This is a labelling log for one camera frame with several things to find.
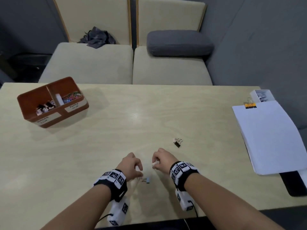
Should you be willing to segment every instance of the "wrist strap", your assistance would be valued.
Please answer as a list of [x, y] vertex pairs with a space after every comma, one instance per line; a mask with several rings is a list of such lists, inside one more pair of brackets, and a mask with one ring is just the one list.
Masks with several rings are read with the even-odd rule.
[[93, 186], [103, 184], [110, 188], [111, 190], [111, 200], [116, 202], [121, 201], [127, 192], [127, 181], [126, 176], [121, 172], [121, 170], [115, 169], [109, 172], [105, 172]]
[[175, 162], [169, 171], [169, 175], [175, 183], [176, 188], [178, 188], [180, 191], [186, 191], [185, 182], [193, 173], [199, 174], [198, 169], [191, 163], [183, 161]]

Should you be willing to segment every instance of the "hand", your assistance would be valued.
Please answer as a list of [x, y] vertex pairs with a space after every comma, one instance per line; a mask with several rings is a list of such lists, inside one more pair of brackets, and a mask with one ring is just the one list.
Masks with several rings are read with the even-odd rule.
[[128, 182], [132, 179], [143, 177], [142, 172], [135, 170], [135, 166], [138, 166], [140, 170], [143, 170], [141, 160], [136, 158], [134, 153], [131, 152], [122, 159], [122, 162], [118, 164], [116, 169], [122, 171], [122, 173], [126, 176], [126, 181]]
[[160, 164], [155, 164], [153, 169], [160, 170], [167, 175], [169, 175], [171, 166], [178, 161], [173, 154], [163, 148], [159, 148], [157, 152], [154, 152], [152, 162], [154, 163], [156, 160], [160, 161]]

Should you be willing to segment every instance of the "gray pillow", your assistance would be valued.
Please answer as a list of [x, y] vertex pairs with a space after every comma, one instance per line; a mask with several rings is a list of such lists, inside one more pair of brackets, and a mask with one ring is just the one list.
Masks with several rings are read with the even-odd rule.
[[147, 49], [153, 56], [203, 56], [212, 52], [213, 44], [198, 31], [151, 31]]

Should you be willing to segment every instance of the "forearm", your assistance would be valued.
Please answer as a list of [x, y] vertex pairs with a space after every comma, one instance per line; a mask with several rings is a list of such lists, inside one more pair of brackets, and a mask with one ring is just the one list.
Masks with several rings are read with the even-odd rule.
[[41, 230], [92, 230], [95, 228], [110, 199], [110, 189], [105, 185], [96, 185], [59, 213]]
[[218, 230], [283, 229], [235, 194], [200, 174], [191, 174], [185, 189]]

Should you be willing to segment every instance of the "paper clip label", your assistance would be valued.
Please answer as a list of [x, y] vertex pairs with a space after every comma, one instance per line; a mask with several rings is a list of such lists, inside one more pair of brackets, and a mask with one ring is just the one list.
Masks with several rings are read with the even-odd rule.
[[74, 110], [76, 110], [76, 109], [78, 109], [78, 108], [80, 108], [80, 107], [82, 107], [82, 106], [84, 106], [86, 104], [87, 104], [87, 100], [84, 98], [82, 101], [77, 102], [77, 103], [75, 103], [75, 104], [73, 104], [73, 105], [71, 105], [69, 107], [66, 107], [65, 110], [67, 112], [72, 112], [72, 111], [74, 111]]
[[40, 126], [40, 125], [43, 125], [45, 123], [48, 123], [54, 119], [57, 119], [58, 117], [61, 117], [61, 114], [59, 112], [55, 112], [47, 117], [44, 117], [43, 119], [40, 119], [36, 122], [34, 122], [36, 125]]

